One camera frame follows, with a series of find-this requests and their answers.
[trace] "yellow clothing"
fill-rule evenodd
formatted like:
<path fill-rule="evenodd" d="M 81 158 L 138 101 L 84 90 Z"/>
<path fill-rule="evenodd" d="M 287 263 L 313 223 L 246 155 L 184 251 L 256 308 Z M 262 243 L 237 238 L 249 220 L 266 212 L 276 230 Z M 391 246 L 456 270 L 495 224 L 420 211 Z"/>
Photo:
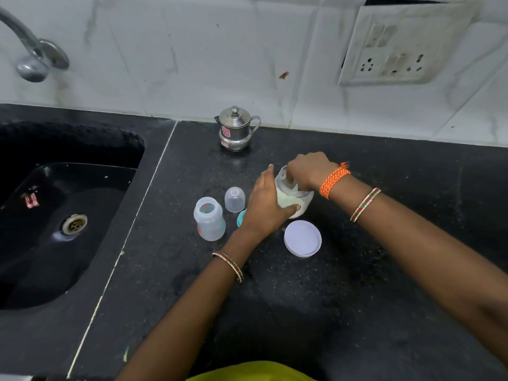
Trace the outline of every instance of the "yellow clothing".
<path fill-rule="evenodd" d="M 286 365 L 270 361 L 246 362 L 212 370 L 187 381 L 314 381 Z"/>

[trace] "bangle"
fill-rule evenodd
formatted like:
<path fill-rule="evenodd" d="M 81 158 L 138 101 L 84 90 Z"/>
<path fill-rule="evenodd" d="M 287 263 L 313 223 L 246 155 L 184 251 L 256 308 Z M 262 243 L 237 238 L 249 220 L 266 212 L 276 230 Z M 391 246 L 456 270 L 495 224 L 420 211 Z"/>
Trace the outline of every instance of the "bangle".
<path fill-rule="evenodd" d="M 220 259 L 222 259 L 224 262 L 226 262 L 235 272 L 236 274 L 236 281 L 242 283 L 243 281 L 243 273 L 238 267 L 238 265 L 233 261 L 231 258 L 229 258 L 226 254 L 224 254 L 222 251 L 215 251 L 212 253 L 212 256 L 217 256 Z"/>
<path fill-rule="evenodd" d="M 343 178 L 346 175 L 349 175 L 351 171 L 347 169 L 347 163 L 341 163 L 340 167 L 337 168 L 334 172 L 332 172 L 328 178 L 325 179 L 323 184 L 321 185 L 321 188 L 319 190 L 319 193 L 322 197 L 325 197 L 326 199 L 330 199 L 328 195 L 330 195 L 330 191 L 332 191 L 332 187 L 339 181 L 340 178 Z"/>
<path fill-rule="evenodd" d="M 370 192 L 369 195 L 365 197 L 365 199 L 360 203 L 358 208 L 351 215 L 351 222 L 355 223 L 358 220 L 358 217 L 362 215 L 362 212 L 367 208 L 367 206 L 374 200 L 374 198 L 381 192 L 379 188 L 375 188 Z"/>

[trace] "faucet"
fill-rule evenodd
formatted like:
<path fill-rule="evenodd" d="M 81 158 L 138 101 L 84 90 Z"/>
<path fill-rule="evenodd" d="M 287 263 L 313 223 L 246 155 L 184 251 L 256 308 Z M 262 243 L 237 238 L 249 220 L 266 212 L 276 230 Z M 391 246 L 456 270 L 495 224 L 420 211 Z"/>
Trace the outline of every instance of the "faucet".
<path fill-rule="evenodd" d="M 28 56 L 22 57 L 16 64 L 19 76 L 33 83 L 44 81 L 51 67 L 60 70 L 69 68 L 69 58 L 54 42 L 37 38 L 18 18 L 0 6 L 0 21 L 4 22 L 19 38 Z"/>

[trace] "kettle handle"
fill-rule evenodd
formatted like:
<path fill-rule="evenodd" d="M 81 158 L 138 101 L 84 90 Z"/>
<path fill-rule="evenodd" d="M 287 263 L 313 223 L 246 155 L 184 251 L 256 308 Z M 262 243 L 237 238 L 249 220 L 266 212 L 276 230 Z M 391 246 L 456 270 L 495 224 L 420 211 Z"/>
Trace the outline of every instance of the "kettle handle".
<path fill-rule="evenodd" d="M 255 115 L 255 116 L 251 116 L 251 123 L 253 120 L 257 120 L 259 121 L 259 123 L 257 125 L 254 126 L 254 129 L 252 130 L 252 134 L 256 132 L 256 130 L 259 128 L 259 126 L 261 125 L 261 118 L 258 116 L 258 115 Z"/>

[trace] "hand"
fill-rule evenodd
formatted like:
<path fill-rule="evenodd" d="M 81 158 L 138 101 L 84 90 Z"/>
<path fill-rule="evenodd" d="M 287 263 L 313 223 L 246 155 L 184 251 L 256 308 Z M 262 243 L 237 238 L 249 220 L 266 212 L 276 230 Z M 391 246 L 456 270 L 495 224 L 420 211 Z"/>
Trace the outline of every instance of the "hand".
<path fill-rule="evenodd" d="M 240 230 L 254 232 L 261 241 L 275 232 L 298 210 L 300 205 L 281 208 L 277 203 L 273 165 L 270 165 L 261 173 L 254 185 Z"/>
<path fill-rule="evenodd" d="M 328 160 L 322 152 L 299 154 L 296 159 L 288 163 L 286 171 L 289 182 L 296 180 L 298 190 L 312 191 L 319 190 L 328 176 L 334 172 L 339 165 Z"/>

